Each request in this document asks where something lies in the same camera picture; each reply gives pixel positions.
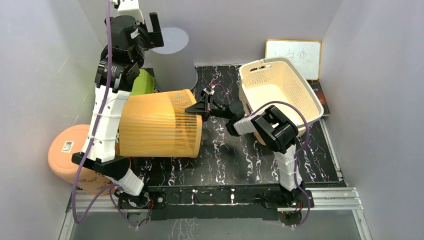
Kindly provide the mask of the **green plastic tub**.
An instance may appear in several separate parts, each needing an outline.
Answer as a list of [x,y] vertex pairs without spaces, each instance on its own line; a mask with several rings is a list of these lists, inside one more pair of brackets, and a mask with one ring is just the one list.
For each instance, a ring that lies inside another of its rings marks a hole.
[[155,78],[146,70],[140,69],[138,77],[134,80],[130,96],[154,93]]

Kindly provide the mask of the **cream perforated laundry basket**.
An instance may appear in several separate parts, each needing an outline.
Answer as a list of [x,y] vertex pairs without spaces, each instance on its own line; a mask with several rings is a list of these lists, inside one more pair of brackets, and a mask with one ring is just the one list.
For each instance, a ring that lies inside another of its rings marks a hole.
[[318,121],[324,108],[308,81],[286,57],[252,61],[239,68],[238,98],[247,115],[272,101],[294,106],[308,125]]

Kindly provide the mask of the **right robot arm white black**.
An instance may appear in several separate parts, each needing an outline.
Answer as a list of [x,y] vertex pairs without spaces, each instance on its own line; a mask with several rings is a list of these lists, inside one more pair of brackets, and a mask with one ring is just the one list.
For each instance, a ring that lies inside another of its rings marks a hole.
[[266,147],[273,152],[279,170],[280,192],[267,200],[288,207],[295,207],[302,199],[302,179],[295,157],[299,130],[296,124],[284,114],[273,100],[265,103],[256,111],[246,114],[240,100],[222,104],[206,94],[184,111],[201,116],[205,122],[209,116],[228,119],[225,127],[232,136],[258,133]]

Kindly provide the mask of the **orange plastic bucket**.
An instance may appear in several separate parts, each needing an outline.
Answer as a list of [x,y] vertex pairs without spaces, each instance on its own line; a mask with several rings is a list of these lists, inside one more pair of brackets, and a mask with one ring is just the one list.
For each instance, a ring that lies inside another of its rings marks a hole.
[[[79,124],[61,132],[52,142],[48,150],[48,164],[52,172],[72,184],[78,170],[78,165],[72,162],[74,153],[79,153],[86,141],[90,126]],[[77,187],[90,193],[97,194],[113,182],[107,177],[88,168],[82,168]]]

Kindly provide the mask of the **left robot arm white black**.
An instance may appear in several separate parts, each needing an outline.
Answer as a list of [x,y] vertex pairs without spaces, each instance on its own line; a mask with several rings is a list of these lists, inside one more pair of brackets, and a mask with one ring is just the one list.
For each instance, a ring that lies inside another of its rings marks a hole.
[[79,152],[72,155],[78,168],[93,170],[122,188],[137,208],[149,203],[144,183],[130,168],[130,161],[116,153],[124,106],[145,61],[145,52],[164,46],[158,14],[149,13],[152,31],[130,15],[107,17],[108,43],[100,54],[95,75],[95,101],[89,132]]

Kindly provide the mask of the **yellow slatted plastic basket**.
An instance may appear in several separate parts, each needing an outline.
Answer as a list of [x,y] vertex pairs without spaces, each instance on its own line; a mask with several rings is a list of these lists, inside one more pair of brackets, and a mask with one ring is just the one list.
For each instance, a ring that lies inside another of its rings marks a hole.
[[196,158],[202,118],[187,113],[196,103],[189,89],[131,95],[119,123],[119,153],[125,157]]

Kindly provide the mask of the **grey plastic bucket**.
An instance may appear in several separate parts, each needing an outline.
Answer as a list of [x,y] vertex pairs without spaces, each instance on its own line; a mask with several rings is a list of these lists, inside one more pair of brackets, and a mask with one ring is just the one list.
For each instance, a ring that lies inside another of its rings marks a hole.
[[192,90],[198,74],[188,33],[179,27],[161,29],[164,46],[150,50],[155,86],[160,92]]

